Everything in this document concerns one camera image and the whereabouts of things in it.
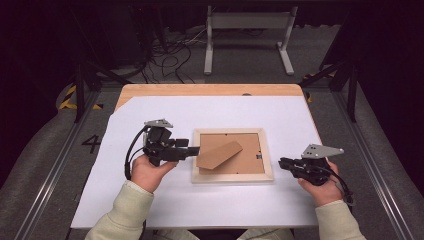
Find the aluminium rail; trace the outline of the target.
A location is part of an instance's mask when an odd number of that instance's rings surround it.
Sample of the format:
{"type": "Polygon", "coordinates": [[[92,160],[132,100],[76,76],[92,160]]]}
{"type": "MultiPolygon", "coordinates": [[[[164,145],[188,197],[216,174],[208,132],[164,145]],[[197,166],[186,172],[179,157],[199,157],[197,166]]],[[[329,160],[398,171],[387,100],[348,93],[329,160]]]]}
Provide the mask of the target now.
{"type": "Polygon", "coordinates": [[[80,114],[78,121],[75,122],[63,143],[58,156],[56,157],[53,166],[51,167],[46,179],[42,183],[35,200],[33,201],[30,210],[28,211],[23,223],[21,224],[14,240],[29,240],[32,235],[44,209],[46,208],[56,185],[64,171],[64,168],[69,160],[70,151],[81,132],[81,129],[88,118],[88,115],[98,99],[99,92],[90,92],[87,100],[84,103],[84,110],[80,114]]]}
{"type": "Polygon", "coordinates": [[[374,189],[383,205],[383,208],[396,232],[399,240],[416,240],[413,236],[405,218],[403,217],[398,204],[396,203],[391,190],[389,189],[382,173],[377,167],[374,156],[368,148],[364,136],[359,126],[354,123],[347,111],[347,102],[341,93],[332,94],[343,119],[347,124],[350,134],[359,148],[361,161],[366,169],[374,189]]]}

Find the person's left hand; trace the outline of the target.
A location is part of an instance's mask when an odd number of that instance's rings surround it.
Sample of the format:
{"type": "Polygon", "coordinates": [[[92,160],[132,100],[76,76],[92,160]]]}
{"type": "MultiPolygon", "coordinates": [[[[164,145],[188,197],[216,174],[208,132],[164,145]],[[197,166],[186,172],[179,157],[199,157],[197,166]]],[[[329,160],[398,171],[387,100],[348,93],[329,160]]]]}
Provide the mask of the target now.
{"type": "Polygon", "coordinates": [[[177,162],[165,162],[156,167],[146,155],[141,155],[133,161],[131,181],[153,193],[160,185],[164,176],[177,166],[177,162]]]}

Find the wooden picture frame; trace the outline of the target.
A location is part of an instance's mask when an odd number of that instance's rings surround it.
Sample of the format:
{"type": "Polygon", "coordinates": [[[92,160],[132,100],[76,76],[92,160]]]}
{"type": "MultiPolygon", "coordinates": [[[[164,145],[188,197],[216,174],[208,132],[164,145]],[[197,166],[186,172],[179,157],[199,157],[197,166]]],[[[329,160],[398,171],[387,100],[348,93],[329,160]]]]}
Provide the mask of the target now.
{"type": "Polygon", "coordinates": [[[274,179],[261,128],[196,129],[193,183],[265,182],[274,179]]]}

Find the white paper sheet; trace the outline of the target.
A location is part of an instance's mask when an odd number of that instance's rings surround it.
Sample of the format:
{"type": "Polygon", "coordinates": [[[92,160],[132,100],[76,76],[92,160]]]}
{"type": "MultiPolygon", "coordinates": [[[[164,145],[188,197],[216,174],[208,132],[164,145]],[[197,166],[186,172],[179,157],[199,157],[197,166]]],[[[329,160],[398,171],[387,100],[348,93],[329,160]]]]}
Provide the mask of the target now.
{"type": "Polygon", "coordinates": [[[166,119],[176,138],[201,128],[260,128],[270,154],[273,181],[195,184],[192,159],[169,172],[154,193],[147,218],[151,229],[302,227],[317,223],[311,197],[282,157],[297,158],[320,141],[301,96],[134,97],[109,119],[97,159],[72,225],[90,228],[107,213],[124,183],[124,163],[135,135],[148,120],[166,119]]]}

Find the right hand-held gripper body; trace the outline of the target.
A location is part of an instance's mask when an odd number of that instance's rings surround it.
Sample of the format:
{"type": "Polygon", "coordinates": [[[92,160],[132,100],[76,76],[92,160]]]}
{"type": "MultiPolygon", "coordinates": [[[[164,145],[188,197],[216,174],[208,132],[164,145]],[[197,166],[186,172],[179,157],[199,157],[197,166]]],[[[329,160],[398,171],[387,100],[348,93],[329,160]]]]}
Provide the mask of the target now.
{"type": "Polygon", "coordinates": [[[300,159],[290,162],[289,170],[295,178],[302,178],[314,186],[321,186],[333,174],[327,158],[343,153],[342,148],[310,144],[301,154],[300,159]]]}

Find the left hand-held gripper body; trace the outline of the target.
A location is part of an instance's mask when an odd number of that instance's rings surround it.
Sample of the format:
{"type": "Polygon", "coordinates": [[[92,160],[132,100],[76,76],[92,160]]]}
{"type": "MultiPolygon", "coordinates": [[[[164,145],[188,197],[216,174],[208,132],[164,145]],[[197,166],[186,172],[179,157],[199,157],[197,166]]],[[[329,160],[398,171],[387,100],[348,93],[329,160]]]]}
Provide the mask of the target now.
{"type": "Polygon", "coordinates": [[[170,122],[158,119],[147,121],[144,125],[143,152],[154,166],[158,167],[161,161],[178,162],[186,159],[182,153],[187,147],[175,147],[176,139],[171,139],[170,128],[173,125],[170,122]]]}

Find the black metal stand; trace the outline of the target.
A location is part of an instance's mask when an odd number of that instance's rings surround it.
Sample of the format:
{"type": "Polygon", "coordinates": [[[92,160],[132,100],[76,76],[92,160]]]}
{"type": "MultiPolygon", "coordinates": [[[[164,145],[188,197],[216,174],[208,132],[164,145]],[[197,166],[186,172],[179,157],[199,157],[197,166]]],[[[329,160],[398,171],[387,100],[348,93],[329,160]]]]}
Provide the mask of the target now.
{"type": "Polygon", "coordinates": [[[75,117],[75,123],[78,123],[84,113],[86,112],[85,94],[84,87],[88,86],[91,91],[98,92],[102,86],[100,78],[96,75],[97,72],[102,73],[111,80],[118,82],[122,85],[129,84],[129,81],[125,78],[113,73],[110,70],[92,62],[82,61],[76,65],[76,79],[74,81],[76,85],[76,101],[77,101],[77,113],[75,117]]]}
{"type": "Polygon", "coordinates": [[[299,83],[299,86],[301,88],[309,86],[318,80],[321,80],[330,73],[334,73],[334,77],[328,84],[328,87],[331,91],[340,92],[345,84],[348,83],[347,113],[350,120],[355,122],[358,70],[356,68],[356,64],[353,61],[343,60],[336,64],[330,65],[318,73],[303,79],[299,83]]]}

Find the white metal stand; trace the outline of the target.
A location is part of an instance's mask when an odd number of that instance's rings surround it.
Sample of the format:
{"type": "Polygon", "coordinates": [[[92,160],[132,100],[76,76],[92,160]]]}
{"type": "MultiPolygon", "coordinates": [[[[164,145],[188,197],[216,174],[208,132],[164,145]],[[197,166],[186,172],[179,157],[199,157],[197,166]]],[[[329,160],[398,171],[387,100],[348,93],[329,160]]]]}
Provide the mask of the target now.
{"type": "Polygon", "coordinates": [[[204,62],[204,74],[212,74],[213,31],[215,29],[282,29],[284,38],[276,43],[286,74],[292,76],[294,69],[287,52],[298,7],[284,12],[215,12],[211,6],[207,9],[207,44],[204,62]]]}

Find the person's right hand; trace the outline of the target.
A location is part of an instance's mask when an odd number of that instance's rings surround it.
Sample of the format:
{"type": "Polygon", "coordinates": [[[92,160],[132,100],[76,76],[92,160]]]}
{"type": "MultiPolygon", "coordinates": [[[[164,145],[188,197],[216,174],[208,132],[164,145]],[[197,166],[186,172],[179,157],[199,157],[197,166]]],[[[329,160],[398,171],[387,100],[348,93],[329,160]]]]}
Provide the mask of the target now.
{"type": "Polygon", "coordinates": [[[331,176],[321,186],[315,186],[302,178],[298,179],[298,184],[312,196],[317,207],[343,199],[343,193],[337,187],[338,183],[339,180],[335,176],[331,176]]]}

